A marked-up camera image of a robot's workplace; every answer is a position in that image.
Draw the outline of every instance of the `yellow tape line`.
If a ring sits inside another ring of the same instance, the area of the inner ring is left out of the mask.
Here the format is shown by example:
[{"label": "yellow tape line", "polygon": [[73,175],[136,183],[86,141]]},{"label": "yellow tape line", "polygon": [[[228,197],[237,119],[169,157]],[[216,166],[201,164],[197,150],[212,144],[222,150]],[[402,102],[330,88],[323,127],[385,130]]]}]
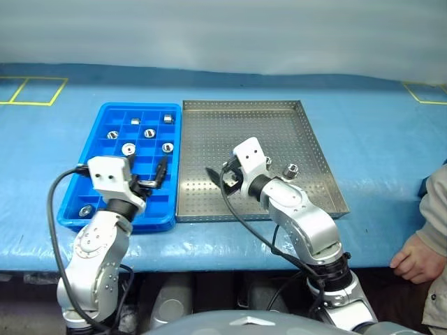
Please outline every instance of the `yellow tape line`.
[{"label": "yellow tape line", "polygon": [[423,84],[421,82],[402,82],[402,85],[405,87],[405,89],[411,94],[411,96],[414,98],[414,100],[418,101],[419,103],[424,103],[426,105],[447,105],[447,101],[430,101],[430,100],[421,100],[417,97],[417,95],[408,87],[408,84],[412,85],[424,85],[424,86],[431,86],[433,88],[439,87],[447,94],[447,90],[444,88],[443,85],[428,85]]},{"label": "yellow tape line", "polygon": [[[27,105],[27,106],[51,106],[59,96],[59,94],[64,89],[65,85],[68,82],[68,78],[62,78],[62,77],[30,77],[30,76],[20,76],[20,75],[9,75],[9,76],[0,76],[0,79],[24,79],[23,83],[17,88],[17,90],[14,92],[13,96],[8,101],[0,101],[0,105]],[[61,86],[56,90],[56,93],[54,93],[53,97],[50,101],[46,103],[42,102],[34,102],[34,101],[15,101],[17,96],[20,94],[20,92],[23,90],[25,85],[28,83],[29,80],[37,79],[37,80],[62,80]]]}]

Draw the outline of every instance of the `human hand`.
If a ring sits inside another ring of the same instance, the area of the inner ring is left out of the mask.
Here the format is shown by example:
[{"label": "human hand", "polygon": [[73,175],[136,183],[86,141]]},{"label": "human hand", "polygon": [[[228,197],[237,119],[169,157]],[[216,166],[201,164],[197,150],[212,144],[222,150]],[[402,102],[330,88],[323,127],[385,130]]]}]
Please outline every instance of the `human hand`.
[{"label": "human hand", "polygon": [[446,261],[446,257],[433,251],[418,235],[413,234],[391,260],[390,268],[395,269],[396,276],[421,284],[438,278]]}]

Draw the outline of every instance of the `blue plastic tray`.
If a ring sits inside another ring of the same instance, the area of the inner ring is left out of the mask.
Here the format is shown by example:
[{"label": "blue plastic tray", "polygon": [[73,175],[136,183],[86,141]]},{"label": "blue plastic tray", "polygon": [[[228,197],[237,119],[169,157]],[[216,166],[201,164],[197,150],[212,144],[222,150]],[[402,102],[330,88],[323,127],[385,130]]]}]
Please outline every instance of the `blue plastic tray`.
[{"label": "blue plastic tray", "polygon": [[[163,117],[171,114],[173,124],[165,124]],[[140,119],[139,125],[131,124],[133,118]],[[152,128],[156,136],[147,139],[144,131]],[[134,232],[160,232],[171,229],[175,224],[175,198],[180,153],[182,112],[179,105],[161,103],[106,103],[98,113],[79,162],[86,163],[95,156],[124,156],[122,145],[127,142],[136,145],[136,158],[132,173],[141,179],[153,180],[155,169],[161,157],[163,143],[174,144],[174,151],[168,154],[168,171],[159,190],[147,199],[145,213],[133,221]],[[107,138],[110,131],[118,131],[117,139]],[[84,218],[79,210],[91,204],[95,211]],[[78,231],[84,227],[98,208],[105,208],[102,197],[93,189],[89,178],[74,175],[62,201],[57,220],[65,227]]]}]

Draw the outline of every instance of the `table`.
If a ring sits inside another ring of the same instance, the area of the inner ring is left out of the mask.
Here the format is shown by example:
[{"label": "table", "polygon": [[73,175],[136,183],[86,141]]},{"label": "table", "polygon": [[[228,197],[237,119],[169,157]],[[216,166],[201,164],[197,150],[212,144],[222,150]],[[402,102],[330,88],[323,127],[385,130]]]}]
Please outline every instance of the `table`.
[{"label": "table", "polygon": [[[262,76],[91,65],[4,64],[0,76],[67,77],[51,106],[0,105],[0,270],[55,271],[47,190],[72,168],[96,113],[110,101],[301,100],[350,214],[337,220],[352,267],[386,266],[423,224],[416,194],[446,159],[447,105],[421,104],[402,83],[349,75]],[[20,83],[0,80],[0,101]],[[16,100],[42,101],[57,84],[29,80]],[[435,92],[445,99],[441,90]],[[55,197],[58,209],[69,179]],[[266,237],[274,225],[253,223]],[[75,233],[58,227],[64,259]],[[293,248],[280,231],[278,245]],[[239,223],[178,223],[131,237],[136,271],[292,269]]]}]

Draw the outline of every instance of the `black cable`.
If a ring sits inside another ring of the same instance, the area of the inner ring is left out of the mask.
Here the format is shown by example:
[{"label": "black cable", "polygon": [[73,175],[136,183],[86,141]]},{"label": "black cable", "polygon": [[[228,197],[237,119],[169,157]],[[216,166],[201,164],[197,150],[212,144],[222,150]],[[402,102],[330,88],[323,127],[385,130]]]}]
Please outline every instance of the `black cable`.
[{"label": "black cable", "polygon": [[[274,248],[276,248],[276,246],[275,246],[275,242],[276,242],[276,240],[277,240],[278,230],[279,230],[279,225],[276,226],[276,228],[274,229],[274,233],[273,233],[272,245],[273,245]],[[323,296],[324,296],[324,282],[323,282],[323,287],[320,287],[320,288],[319,288],[319,292],[318,292],[318,294],[317,294],[317,296],[316,296],[316,298],[315,298],[315,300],[314,300],[314,303],[313,303],[313,304],[310,306],[310,308],[309,308],[309,312],[308,312],[308,314],[307,314],[307,317],[308,317],[308,318],[312,318],[312,319],[315,318],[315,316],[316,316],[316,312],[317,312],[317,310],[318,310],[320,304],[323,302]]]},{"label": "black cable", "polygon": [[112,329],[115,329],[119,325],[119,319],[121,317],[121,311],[123,309],[124,302],[125,302],[127,296],[129,295],[129,291],[132,286],[133,279],[135,278],[135,272],[132,270],[131,267],[128,267],[127,265],[124,265],[124,264],[121,264],[119,267],[121,267],[122,269],[125,269],[130,274],[130,277],[129,277],[129,280],[127,281],[127,288],[124,290],[123,296],[121,297],[121,300],[119,301],[117,314],[115,316],[115,321],[113,322]]},{"label": "black cable", "polygon": [[[50,190],[48,191],[48,197],[47,197],[47,219],[48,219],[48,227],[50,229],[50,236],[51,236],[51,243],[53,247],[54,252],[54,258],[56,259],[57,269],[59,270],[59,275],[61,276],[62,282],[64,283],[65,291],[67,293],[68,299],[70,300],[71,306],[73,306],[75,312],[79,314],[81,318],[83,318],[87,323],[89,323],[93,328],[96,330],[99,330],[100,332],[104,332],[105,334],[110,334],[112,331],[111,328],[99,323],[95,319],[92,319],[87,313],[85,313],[81,306],[79,305],[78,301],[76,300],[76,297],[73,293],[73,290],[71,289],[70,282],[68,281],[67,274],[65,272],[64,263],[62,261],[61,252],[59,250],[59,245],[57,242],[57,234],[56,234],[56,226],[54,224],[54,214],[53,214],[53,197],[54,197],[54,191],[56,190],[57,185],[61,182],[61,180],[70,174],[73,173],[85,173],[85,166],[78,166],[74,169],[65,171],[61,173],[51,184]],[[129,291],[130,285],[128,285],[126,292],[124,292],[123,297],[126,298],[127,292]]]},{"label": "black cable", "polygon": [[274,302],[278,299],[278,297],[281,294],[281,292],[284,291],[291,283],[293,283],[294,280],[296,280],[296,279],[298,279],[300,277],[302,277],[302,272],[301,271],[297,272],[292,277],[287,279],[287,281],[284,284],[282,284],[281,287],[274,293],[273,297],[271,298],[271,300],[268,303],[267,308],[265,310],[269,311],[270,309],[272,309]]},{"label": "black cable", "polygon": [[263,242],[266,246],[270,248],[272,253],[274,255],[281,256],[283,259],[288,260],[290,263],[295,265],[298,269],[303,270],[306,275],[314,280],[314,282],[318,286],[318,295],[312,304],[311,308],[309,309],[309,317],[314,317],[316,311],[318,310],[318,307],[320,306],[321,302],[323,301],[323,295],[324,295],[324,280],[306,263],[301,261],[299,258],[296,258],[288,253],[283,253],[280,251],[274,243],[276,242],[276,237],[278,233],[279,226],[275,228],[274,234],[273,234],[273,241],[270,243],[264,236],[262,236],[259,232],[257,232],[255,229],[253,229],[248,222],[246,222],[241,215],[239,215],[235,208],[232,206],[230,200],[228,199],[228,196],[225,193],[225,183],[224,183],[224,175],[226,173],[225,167],[221,170],[221,173],[219,174],[219,188],[221,189],[221,194],[223,201],[225,202],[226,206],[230,210],[230,212],[236,217],[236,219],[246,228],[250,233],[252,233],[256,238],[258,238],[261,242]]}]

